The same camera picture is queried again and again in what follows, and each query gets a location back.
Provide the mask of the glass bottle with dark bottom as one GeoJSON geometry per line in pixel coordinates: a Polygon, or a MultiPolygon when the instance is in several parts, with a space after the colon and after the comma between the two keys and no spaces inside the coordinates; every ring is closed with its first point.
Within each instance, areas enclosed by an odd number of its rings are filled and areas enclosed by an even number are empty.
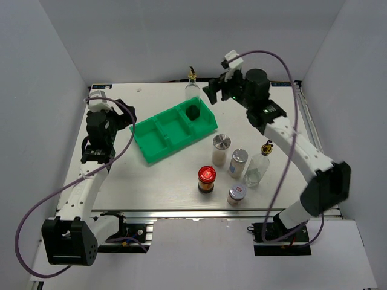
{"type": "Polygon", "coordinates": [[[197,85],[197,74],[193,66],[189,67],[188,84],[184,91],[187,101],[186,115],[191,121],[194,121],[200,116],[200,109],[197,106],[197,102],[200,101],[200,88],[197,85]]]}

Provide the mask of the glass bottle gold black pourer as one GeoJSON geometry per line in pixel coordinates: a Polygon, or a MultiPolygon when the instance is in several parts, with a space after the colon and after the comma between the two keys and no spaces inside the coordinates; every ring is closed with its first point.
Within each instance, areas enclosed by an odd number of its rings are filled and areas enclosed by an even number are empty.
{"type": "Polygon", "coordinates": [[[270,166],[269,155],[273,151],[272,140],[267,140],[261,147],[261,152],[254,155],[244,175],[244,183],[247,187],[256,187],[270,166]]]}

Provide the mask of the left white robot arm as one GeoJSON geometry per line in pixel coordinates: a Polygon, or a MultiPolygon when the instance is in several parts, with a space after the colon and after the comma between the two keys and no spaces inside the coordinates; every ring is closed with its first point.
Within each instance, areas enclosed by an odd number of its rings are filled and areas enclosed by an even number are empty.
{"type": "Polygon", "coordinates": [[[117,100],[122,113],[99,100],[90,103],[86,114],[87,136],[82,145],[80,182],[52,219],[42,225],[42,237],[52,265],[83,265],[94,263],[99,246],[108,238],[123,240],[128,226],[117,213],[92,215],[100,188],[116,157],[114,148],[117,132],[137,121],[135,109],[117,100]]]}

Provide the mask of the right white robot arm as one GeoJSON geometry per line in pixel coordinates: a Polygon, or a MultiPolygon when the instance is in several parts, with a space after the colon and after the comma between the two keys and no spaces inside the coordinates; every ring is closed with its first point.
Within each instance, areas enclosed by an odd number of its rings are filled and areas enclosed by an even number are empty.
{"type": "Polygon", "coordinates": [[[270,81],[261,69],[251,69],[243,74],[240,70],[211,79],[203,92],[211,104],[232,99],[246,108],[249,123],[263,136],[272,141],[301,172],[307,185],[299,199],[276,214],[273,222],[262,225],[263,242],[289,240],[312,217],[322,216],[333,206],[349,197],[351,167],[342,161],[337,163],[324,155],[303,136],[299,135],[296,122],[270,98],[270,81]]]}

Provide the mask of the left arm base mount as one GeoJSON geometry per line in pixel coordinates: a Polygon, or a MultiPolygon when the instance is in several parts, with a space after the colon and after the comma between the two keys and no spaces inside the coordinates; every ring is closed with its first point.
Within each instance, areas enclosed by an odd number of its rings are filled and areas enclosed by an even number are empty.
{"type": "Polygon", "coordinates": [[[93,216],[92,231],[98,253],[145,253],[151,244],[154,221],[122,211],[105,211],[93,216]]]}

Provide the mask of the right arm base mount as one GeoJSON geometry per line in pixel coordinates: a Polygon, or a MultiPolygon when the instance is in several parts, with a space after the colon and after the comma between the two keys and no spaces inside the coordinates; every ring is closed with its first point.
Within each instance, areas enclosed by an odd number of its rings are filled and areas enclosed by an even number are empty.
{"type": "Polygon", "coordinates": [[[311,247],[304,244],[309,242],[309,235],[304,225],[300,231],[286,239],[275,243],[264,243],[261,232],[263,223],[253,223],[247,231],[253,236],[253,249],[256,257],[287,257],[310,256],[311,247]]]}

